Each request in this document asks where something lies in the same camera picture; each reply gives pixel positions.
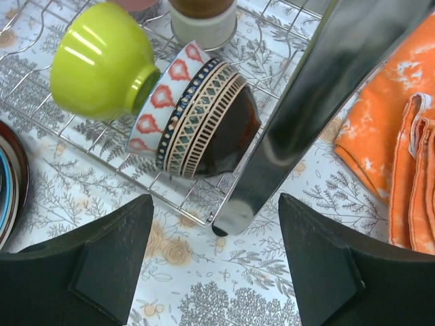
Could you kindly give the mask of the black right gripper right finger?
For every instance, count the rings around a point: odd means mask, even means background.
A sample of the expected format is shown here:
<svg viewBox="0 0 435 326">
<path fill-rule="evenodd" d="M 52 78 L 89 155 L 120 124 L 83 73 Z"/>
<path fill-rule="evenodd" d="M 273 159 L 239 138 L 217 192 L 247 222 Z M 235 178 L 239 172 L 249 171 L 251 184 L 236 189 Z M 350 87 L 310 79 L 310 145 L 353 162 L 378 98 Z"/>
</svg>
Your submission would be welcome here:
<svg viewBox="0 0 435 326">
<path fill-rule="evenodd" d="M 279 220 L 303 325 L 434 324 L 434 256 L 371 238 L 289 194 Z"/>
</svg>

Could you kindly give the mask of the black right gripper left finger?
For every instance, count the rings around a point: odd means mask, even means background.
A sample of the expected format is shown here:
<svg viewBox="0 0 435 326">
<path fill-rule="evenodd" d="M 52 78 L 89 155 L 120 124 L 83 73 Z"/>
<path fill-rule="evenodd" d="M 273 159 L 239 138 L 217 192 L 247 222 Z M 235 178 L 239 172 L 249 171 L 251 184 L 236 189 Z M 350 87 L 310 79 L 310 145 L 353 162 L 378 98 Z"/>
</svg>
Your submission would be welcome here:
<svg viewBox="0 0 435 326">
<path fill-rule="evenodd" d="M 2 325 L 126 325 L 152 228 L 142 194 L 17 253 L 1 253 Z"/>
</svg>

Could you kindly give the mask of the beige bowl with patterned outside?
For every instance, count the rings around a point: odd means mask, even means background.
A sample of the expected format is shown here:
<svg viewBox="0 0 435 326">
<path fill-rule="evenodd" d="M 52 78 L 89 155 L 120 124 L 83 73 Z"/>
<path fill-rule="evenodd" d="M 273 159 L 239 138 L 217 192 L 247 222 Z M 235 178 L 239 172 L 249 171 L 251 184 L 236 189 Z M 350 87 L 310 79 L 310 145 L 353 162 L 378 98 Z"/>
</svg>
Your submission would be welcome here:
<svg viewBox="0 0 435 326">
<path fill-rule="evenodd" d="M 185 179 L 231 173 L 260 126 L 245 78 L 228 62 L 212 58 L 180 96 L 160 138 L 156 166 Z"/>
</svg>

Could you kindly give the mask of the lime green bowl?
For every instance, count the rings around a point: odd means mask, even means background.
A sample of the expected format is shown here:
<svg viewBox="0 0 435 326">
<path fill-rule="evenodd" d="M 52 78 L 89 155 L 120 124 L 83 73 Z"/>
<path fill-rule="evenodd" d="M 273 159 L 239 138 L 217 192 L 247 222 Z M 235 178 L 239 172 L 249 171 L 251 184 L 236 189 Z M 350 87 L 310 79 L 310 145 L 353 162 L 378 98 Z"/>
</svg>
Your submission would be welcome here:
<svg viewBox="0 0 435 326">
<path fill-rule="evenodd" d="M 145 31 L 119 5 L 81 13 L 54 55 L 50 91 L 63 110 L 94 120 L 136 115 L 160 71 Z"/>
</svg>

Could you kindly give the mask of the white blue patterned bowl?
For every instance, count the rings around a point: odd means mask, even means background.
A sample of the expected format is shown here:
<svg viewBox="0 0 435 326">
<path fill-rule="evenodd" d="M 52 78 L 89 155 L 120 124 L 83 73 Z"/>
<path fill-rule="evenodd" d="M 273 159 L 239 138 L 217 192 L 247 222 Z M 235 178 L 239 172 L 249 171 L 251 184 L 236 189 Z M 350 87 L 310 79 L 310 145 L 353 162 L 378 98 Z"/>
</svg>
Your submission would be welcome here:
<svg viewBox="0 0 435 326">
<path fill-rule="evenodd" d="M 178 100 L 209 59 L 195 40 L 181 49 L 143 104 L 126 143 L 127 152 L 154 157 Z"/>
</svg>

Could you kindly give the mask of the pink plastic cup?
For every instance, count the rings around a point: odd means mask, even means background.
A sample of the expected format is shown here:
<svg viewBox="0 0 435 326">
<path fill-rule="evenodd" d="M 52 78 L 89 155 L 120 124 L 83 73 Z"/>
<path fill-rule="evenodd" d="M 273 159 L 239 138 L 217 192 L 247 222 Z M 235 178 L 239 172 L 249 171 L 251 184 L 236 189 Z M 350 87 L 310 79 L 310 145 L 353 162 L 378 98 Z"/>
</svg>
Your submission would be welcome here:
<svg viewBox="0 0 435 326">
<path fill-rule="evenodd" d="M 112 2 L 119 5 L 122 9 L 128 12 L 139 12 L 141 10 L 146 10 L 151 6 L 155 5 L 157 0 L 107 0 L 107 2 Z"/>
</svg>

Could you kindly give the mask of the white brown steel cup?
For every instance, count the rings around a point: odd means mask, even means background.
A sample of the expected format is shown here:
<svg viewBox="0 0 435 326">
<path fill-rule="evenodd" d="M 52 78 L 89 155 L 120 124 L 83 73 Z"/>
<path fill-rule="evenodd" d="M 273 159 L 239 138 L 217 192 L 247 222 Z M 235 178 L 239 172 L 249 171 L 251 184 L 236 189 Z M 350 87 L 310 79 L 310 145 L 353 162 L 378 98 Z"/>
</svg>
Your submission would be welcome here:
<svg viewBox="0 0 435 326">
<path fill-rule="evenodd" d="M 169 11 L 173 35 L 182 44 L 196 40 L 216 50 L 237 31 L 236 1 L 169 1 Z"/>
</svg>

